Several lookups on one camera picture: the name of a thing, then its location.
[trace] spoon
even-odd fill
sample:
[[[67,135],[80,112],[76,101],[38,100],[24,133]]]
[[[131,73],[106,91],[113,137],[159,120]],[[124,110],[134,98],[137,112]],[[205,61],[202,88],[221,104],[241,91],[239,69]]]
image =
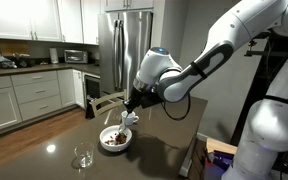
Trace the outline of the spoon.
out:
[[[128,115],[129,113],[126,115],[125,118],[122,118],[122,123],[120,124],[120,127],[118,128],[118,133],[122,133],[125,130],[126,126],[125,126],[124,120],[127,118]]]

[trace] robotic arm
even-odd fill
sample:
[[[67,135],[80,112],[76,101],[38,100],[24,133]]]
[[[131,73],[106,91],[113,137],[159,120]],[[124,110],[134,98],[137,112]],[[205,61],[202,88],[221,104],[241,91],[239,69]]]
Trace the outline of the robotic arm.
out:
[[[145,55],[133,83],[128,111],[142,96],[157,92],[168,102],[182,100],[193,87],[221,67],[242,45],[267,29],[288,6],[288,0],[243,0],[226,12],[209,30],[203,53],[184,70],[167,50],[152,48]]]
[[[150,94],[168,102],[182,100],[238,48],[268,28],[288,36],[288,0],[239,2],[211,27],[203,53],[184,70],[167,50],[150,49],[134,79],[131,96],[124,103],[128,112]],[[270,98],[256,104],[256,110],[251,109],[255,114],[249,115],[234,163],[222,180],[270,179],[277,152],[288,151],[288,62],[267,96]]]

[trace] wall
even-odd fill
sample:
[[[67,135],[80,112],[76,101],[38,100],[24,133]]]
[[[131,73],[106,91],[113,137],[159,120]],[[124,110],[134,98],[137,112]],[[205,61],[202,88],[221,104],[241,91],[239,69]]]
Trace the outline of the wall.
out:
[[[60,43],[60,42],[43,42],[43,41],[27,41],[31,58],[49,58],[49,48],[57,48],[58,57],[63,57],[65,49],[79,49],[92,52],[91,58],[98,59],[98,46]]]
[[[185,24],[180,65],[186,67],[202,52],[208,29],[237,1],[190,0]],[[263,50],[264,40],[253,50]],[[247,45],[235,52],[231,59],[205,81],[197,85],[191,95],[208,100],[198,132],[223,142],[229,142],[260,57],[244,57]]]
[[[179,62],[188,0],[154,1],[151,47],[167,49]]]

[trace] refrigerator door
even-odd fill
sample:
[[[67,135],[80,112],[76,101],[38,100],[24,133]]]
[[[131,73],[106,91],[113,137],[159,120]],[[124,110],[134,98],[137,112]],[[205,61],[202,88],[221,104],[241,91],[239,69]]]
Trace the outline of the refrigerator door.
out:
[[[118,53],[118,13],[98,16],[99,54],[100,54],[100,94],[114,93],[119,77],[117,76]]]
[[[119,14],[121,31],[123,32],[124,66],[121,68],[120,83],[126,89],[127,97],[133,87],[133,80],[140,68],[142,59],[150,48],[152,13],[151,12],[123,12]]]
[[[129,96],[141,61],[150,48],[151,27],[151,12],[99,15],[101,96],[123,89]]]

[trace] dark countertop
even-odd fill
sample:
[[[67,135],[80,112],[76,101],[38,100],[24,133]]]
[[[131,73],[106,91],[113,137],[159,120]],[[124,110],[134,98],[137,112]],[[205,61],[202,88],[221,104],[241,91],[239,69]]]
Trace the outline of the dark countertop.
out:
[[[133,133],[130,146],[110,153],[100,145],[99,135],[106,127],[119,124],[120,113],[125,110],[120,106],[1,165],[0,179],[175,179],[206,104],[192,97],[191,111],[183,121],[171,120],[160,104],[135,109],[139,121],[129,126]],[[173,116],[182,116],[187,100],[167,104],[166,108]],[[95,144],[94,164],[79,169],[73,151],[84,141]],[[55,145],[54,152],[47,151],[49,145]]]
[[[63,69],[76,69],[79,71],[83,71],[86,73],[100,76],[100,67],[94,66],[94,64],[66,64],[66,63],[36,65],[33,67],[16,68],[16,69],[1,69],[0,68],[0,76],[43,72],[43,71],[55,71],[55,70],[63,70]]]

